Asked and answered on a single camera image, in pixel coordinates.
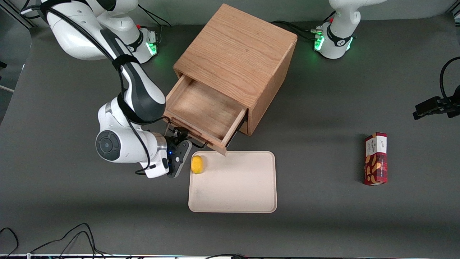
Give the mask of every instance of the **green led light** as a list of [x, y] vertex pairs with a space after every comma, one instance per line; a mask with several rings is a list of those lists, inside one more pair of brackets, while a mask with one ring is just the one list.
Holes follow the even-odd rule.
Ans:
[[150, 54], [155, 55], [156, 54], [156, 44], [155, 43], [145, 43], [147, 45], [147, 48], [149, 49]]
[[351, 37], [350, 42], [348, 43], [348, 47], [346, 47], [346, 50], [350, 49], [350, 44], [351, 44], [352, 41], [353, 41], [353, 37]]
[[319, 51], [321, 49], [322, 43], [324, 42], [324, 36], [319, 37], [315, 43], [315, 49]]

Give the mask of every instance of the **metal frame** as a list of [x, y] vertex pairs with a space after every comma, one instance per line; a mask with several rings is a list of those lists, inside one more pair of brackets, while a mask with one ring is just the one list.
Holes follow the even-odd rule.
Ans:
[[34, 22], [30, 21], [29, 19], [24, 19], [19, 14], [19, 8], [17, 8], [11, 1], [9, 0], [0, 0], [0, 8], [4, 10], [9, 16], [13, 19], [17, 20], [20, 24], [22, 24], [27, 29], [38, 27]]
[[449, 9], [455, 18], [455, 25], [460, 26], [460, 0], [457, 0]]
[[[5, 257], [6, 254], [0, 254], [0, 257]], [[12, 254], [9, 259], [57, 259], [60, 254]], [[147, 254], [62, 254], [64, 259], [94, 259], [94, 258], [110, 258], [110, 259], [206, 259], [208, 256], [189, 256], [189, 255], [147, 255]], [[246, 257], [247, 259], [394, 259], [386, 257]], [[218, 259], [232, 259], [231, 256], [219, 256]]]

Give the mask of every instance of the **white label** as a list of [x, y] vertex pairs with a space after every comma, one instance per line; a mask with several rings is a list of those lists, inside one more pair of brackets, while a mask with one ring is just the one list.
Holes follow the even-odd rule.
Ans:
[[386, 137], [376, 136], [366, 141], [366, 156], [373, 155], [377, 152], [386, 154]]

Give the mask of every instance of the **red box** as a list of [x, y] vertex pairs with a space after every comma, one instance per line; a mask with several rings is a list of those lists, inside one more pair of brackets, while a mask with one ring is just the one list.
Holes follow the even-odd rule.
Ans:
[[380, 185], [388, 182], [386, 165], [386, 133], [376, 132], [366, 138], [364, 184]]

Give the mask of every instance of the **beige tray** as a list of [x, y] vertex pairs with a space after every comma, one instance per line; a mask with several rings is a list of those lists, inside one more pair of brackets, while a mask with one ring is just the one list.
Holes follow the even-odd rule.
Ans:
[[190, 172], [189, 208], [193, 212], [271, 213], [276, 210], [275, 156], [269, 151], [214, 151], [203, 158], [201, 174]]

